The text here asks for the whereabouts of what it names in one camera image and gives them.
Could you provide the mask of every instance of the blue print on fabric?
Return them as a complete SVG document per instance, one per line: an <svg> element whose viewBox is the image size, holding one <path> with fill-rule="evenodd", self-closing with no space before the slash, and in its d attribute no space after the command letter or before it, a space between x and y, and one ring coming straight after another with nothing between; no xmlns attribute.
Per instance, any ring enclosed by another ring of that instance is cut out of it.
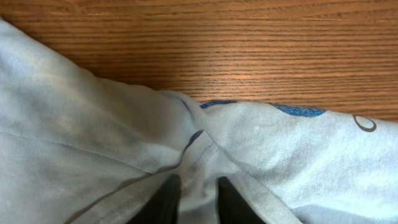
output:
<svg viewBox="0 0 398 224"><path fill-rule="evenodd" d="M234 100L215 100L200 105L200 108L206 109L209 106L218 105L218 104L229 104L229 103L237 103L237 102Z"/></svg>
<svg viewBox="0 0 398 224"><path fill-rule="evenodd" d="M287 114L293 116L303 116L306 118L314 118L316 116L320 116L326 111L321 109L302 108L299 106L275 105L272 103L270 103L270 105Z"/></svg>

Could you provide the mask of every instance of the wood grain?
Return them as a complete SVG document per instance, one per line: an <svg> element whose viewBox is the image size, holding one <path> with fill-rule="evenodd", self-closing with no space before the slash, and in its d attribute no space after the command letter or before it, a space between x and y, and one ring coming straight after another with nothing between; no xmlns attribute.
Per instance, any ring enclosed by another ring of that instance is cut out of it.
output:
<svg viewBox="0 0 398 224"><path fill-rule="evenodd" d="M398 1L0 0L96 76L398 121Z"/></svg>

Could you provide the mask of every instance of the fabric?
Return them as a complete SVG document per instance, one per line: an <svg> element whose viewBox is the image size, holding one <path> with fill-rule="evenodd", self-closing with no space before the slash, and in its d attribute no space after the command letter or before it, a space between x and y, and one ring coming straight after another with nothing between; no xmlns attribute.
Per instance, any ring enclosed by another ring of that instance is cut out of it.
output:
<svg viewBox="0 0 398 224"><path fill-rule="evenodd" d="M124 224L170 174L179 223L217 223L227 176L268 224L398 223L398 125L200 105L90 72L0 21L0 223Z"/></svg>

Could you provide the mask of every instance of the wooden surface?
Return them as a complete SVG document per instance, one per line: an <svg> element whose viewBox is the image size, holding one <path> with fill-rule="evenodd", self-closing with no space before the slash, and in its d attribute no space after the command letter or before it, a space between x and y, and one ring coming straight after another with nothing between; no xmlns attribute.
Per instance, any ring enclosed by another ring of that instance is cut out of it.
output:
<svg viewBox="0 0 398 224"><path fill-rule="evenodd" d="M398 121L398 1L0 0L98 77Z"/></svg>

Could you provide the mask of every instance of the black object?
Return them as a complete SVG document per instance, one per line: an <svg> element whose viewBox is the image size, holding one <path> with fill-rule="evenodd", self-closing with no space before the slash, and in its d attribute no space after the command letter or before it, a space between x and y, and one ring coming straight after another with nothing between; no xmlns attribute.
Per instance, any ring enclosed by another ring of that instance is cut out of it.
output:
<svg viewBox="0 0 398 224"><path fill-rule="evenodd" d="M176 224L180 195L181 180L173 174L126 224ZM226 177L218 179L217 209L220 224L266 224Z"/></svg>

